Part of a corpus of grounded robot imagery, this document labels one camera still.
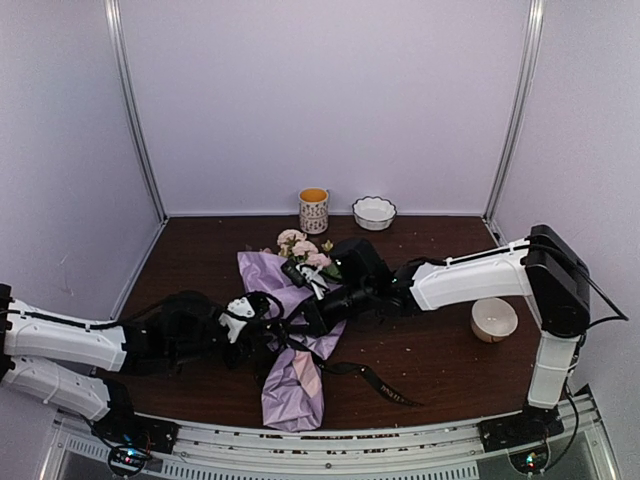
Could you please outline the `pink carnation stem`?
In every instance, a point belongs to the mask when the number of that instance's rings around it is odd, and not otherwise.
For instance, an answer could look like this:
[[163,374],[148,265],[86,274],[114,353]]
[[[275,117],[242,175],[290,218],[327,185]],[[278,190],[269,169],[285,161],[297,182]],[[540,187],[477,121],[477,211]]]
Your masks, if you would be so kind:
[[321,251],[309,240],[297,241],[291,249],[294,259],[298,263],[309,265],[314,269],[319,269],[325,276],[339,279],[341,274],[337,266],[332,262],[329,255]]

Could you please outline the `pale pink rose stem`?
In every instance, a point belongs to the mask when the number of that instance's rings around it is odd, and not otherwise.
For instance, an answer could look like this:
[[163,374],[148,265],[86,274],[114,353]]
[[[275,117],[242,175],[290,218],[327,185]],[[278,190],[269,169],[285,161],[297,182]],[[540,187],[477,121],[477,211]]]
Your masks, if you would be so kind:
[[278,255],[282,257],[290,257],[293,254],[293,248],[299,242],[307,240],[307,235],[296,229],[283,230],[277,237],[277,246],[279,247]]

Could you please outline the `black printed ribbon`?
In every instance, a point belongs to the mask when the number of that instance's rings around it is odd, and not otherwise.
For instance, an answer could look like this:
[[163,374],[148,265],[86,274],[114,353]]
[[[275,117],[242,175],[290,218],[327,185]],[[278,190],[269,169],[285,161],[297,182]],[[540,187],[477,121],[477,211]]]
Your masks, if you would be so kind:
[[385,400],[404,406],[418,404],[384,382],[364,364],[327,359],[344,330],[340,322],[321,337],[293,335],[279,323],[267,326],[267,349],[274,357],[261,392],[263,420],[280,429],[314,429],[324,414],[322,376],[353,374],[366,381]]

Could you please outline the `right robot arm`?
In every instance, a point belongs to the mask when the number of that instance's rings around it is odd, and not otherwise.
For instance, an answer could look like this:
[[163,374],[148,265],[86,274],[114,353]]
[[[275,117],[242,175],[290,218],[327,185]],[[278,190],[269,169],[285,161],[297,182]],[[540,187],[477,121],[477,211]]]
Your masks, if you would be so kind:
[[530,442],[550,426],[549,410],[559,403],[591,320],[589,267],[550,226],[535,225],[526,237],[501,247],[441,260],[418,257],[395,269],[364,238],[337,244],[333,258],[341,275],[338,288],[301,304],[315,332],[369,311],[415,316],[464,303],[532,302],[540,340],[527,408],[514,417],[512,430]]

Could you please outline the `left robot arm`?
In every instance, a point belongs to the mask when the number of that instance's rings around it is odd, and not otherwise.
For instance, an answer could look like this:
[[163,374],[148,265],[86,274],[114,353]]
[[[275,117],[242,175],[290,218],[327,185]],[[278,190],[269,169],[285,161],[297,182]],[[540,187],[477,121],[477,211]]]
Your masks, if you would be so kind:
[[245,295],[220,306],[198,292],[170,295],[127,321],[56,314],[29,305],[1,287],[1,382],[102,423],[123,444],[144,433],[127,388],[66,368],[82,364],[123,375],[174,370],[234,345],[267,311]]

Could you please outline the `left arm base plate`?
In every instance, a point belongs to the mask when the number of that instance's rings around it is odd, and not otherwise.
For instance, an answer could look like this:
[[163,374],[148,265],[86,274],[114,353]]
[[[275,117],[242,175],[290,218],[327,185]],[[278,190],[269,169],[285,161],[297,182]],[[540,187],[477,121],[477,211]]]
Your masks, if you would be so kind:
[[170,454],[177,440],[179,425],[174,422],[144,416],[133,419],[103,418],[93,421],[95,435],[114,445]]

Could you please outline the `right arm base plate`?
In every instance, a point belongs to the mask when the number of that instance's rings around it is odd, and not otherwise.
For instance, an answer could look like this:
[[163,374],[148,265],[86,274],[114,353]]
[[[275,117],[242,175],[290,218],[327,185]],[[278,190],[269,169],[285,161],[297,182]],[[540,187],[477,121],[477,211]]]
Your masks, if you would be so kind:
[[478,424],[480,439],[485,452],[512,449],[530,443],[543,442],[564,432],[564,424],[558,413],[526,413],[524,411],[505,417],[484,420]]

